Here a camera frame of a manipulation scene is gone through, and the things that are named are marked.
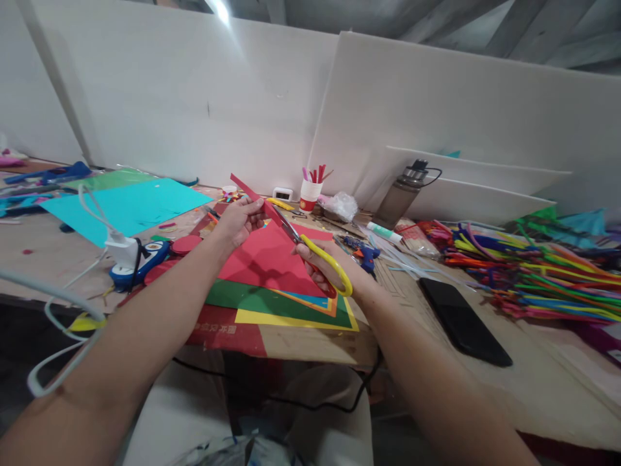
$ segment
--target yellow scissors handle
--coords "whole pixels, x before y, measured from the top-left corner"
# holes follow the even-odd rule
[[[334,289],[336,289],[341,295],[345,297],[351,296],[351,293],[353,292],[353,287],[351,286],[349,277],[343,270],[343,267],[341,267],[341,265],[336,260],[334,260],[334,258],[330,254],[328,254],[319,246],[315,245],[315,243],[313,243],[311,240],[309,240],[306,235],[300,235],[300,239],[304,241],[304,244],[306,244],[306,246],[308,246],[311,251],[317,254],[321,259],[325,260],[330,265],[330,267],[332,267],[337,273],[345,289],[340,290],[339,288],[335,287],[334,284],[331,282]]]

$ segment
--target glue stick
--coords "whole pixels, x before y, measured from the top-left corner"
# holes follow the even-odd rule
[[[399,244],[401,242],[401,239],[403,238],[401,235],[398,235],[397,233],[381,227],[380,225],[377,225],[373,222],[368,222],[367,228],[373,233],[378,234],[382,238],[386,238],[388,241],[394,244]]]

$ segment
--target brown water bottle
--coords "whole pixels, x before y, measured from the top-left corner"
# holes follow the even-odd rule
[[[399,175],[393,185],[386,193],[380,208],[375,212],[373,223],[377,223],[384,228],[392,230],[403,214],[419,194],[420,189],[425,186],[423,180],[429,172],[427,161],[416,159],[416,161]],[[439,170],[438,168],[430,168],[429,170]]]

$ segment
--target colored paper stack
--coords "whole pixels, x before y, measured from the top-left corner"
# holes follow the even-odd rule
[[[332,239],[330,233],[296,228],[311,239]],[[238,324],[358,331],[347,300],[324,296],[292,249],[291,240],[273,222],[254,232],[226,262],[206,303],[237,309]]]

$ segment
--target black phone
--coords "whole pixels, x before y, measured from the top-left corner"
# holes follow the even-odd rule
[[[496,366],[513,365],[505,349],[500,346],[457,288],[429,278],[421,278],[419,286],[453,346],[464,354]]]

